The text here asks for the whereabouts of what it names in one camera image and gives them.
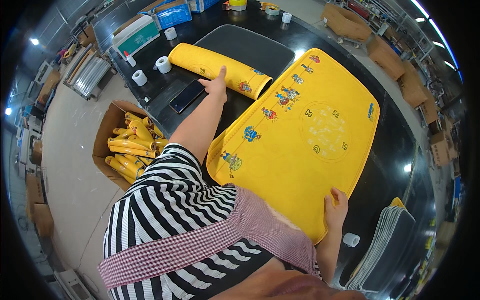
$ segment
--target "phone screen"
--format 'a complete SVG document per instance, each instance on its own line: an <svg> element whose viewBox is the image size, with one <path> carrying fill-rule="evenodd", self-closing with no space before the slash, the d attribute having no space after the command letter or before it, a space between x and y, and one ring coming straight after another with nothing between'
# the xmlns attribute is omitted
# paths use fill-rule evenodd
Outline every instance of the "phone screen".
<svg viewBox="0 0 480 300"><path fill-rule="evenodd" d="M197 80L194 80L173 98L169 105L176 113L181 114L204 90L205 87Z"/></svg>

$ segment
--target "glue bottle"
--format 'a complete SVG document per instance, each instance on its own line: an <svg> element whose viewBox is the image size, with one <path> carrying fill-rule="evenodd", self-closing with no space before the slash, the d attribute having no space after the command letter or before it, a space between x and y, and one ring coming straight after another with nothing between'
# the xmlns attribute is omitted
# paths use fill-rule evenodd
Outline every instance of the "glue bottle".
<svg viewBox="0 0 480 300"><path fill-rule="evenodd" d="M132 67L134 67L134 66L137 65L137 62L135 61L135 59L133 59L133 56L128 55L128 52L127 52L127 51L124 51L123 53L125 53L125 57L127 58L128 63L129 63Z"/></svg>

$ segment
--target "hand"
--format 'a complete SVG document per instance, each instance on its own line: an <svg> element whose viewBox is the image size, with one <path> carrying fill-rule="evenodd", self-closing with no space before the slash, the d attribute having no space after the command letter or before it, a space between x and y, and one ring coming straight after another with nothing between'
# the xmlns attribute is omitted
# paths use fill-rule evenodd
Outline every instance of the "hand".
<svg viewBox="0 0 480 300"><path fill-rule="evenodd" d="M330 195L325 196L325 220L329 231L336 230L341 233L348 212L347 195L337 188L332 188L330 192L335 198L335 206L333 206L332 197Z"/></svg>
<svg viewBox="0 0 480 300"><path fill-rule="evenodd" d="M205 91L215 97L218 97L225 103L227 101L227 84L225 83L225 75L227 74L227 67L222 66L218 76L212 80L199 79L198 81L205 87Z"/></svg>

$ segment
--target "black and white striped shirt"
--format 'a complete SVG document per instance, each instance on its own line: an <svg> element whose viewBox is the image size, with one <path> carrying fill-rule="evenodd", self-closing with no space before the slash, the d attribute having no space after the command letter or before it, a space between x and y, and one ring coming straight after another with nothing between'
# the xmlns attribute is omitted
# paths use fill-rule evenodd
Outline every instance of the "black and white striped shirt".
<svg viewBox="0 0 480 300"><path fill-rule="evenodd" d="M181 145L168 144L114 204L104 236L104 258L224 220L235 197L234 187L208 187L198 160ZM271 258L257 243L241 239L201 262L109 292L115 300L208 299L240 283Z"/></svg>

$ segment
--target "checkered apron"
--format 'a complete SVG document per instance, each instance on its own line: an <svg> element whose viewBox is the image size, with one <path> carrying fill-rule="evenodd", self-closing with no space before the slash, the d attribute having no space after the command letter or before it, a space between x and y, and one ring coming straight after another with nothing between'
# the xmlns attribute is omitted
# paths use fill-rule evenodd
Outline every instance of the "checkered apron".
<svg viewBox="0 0 480 300"><path fill-rule="evenodd" d="M107 289L124 286L183 269L202 261L241 238L252 240L280 260L320 277L315 269L316 250L301 230L278 220L265 201L235 186L232 213L200 229L125 249L98 267Z"/></svg>

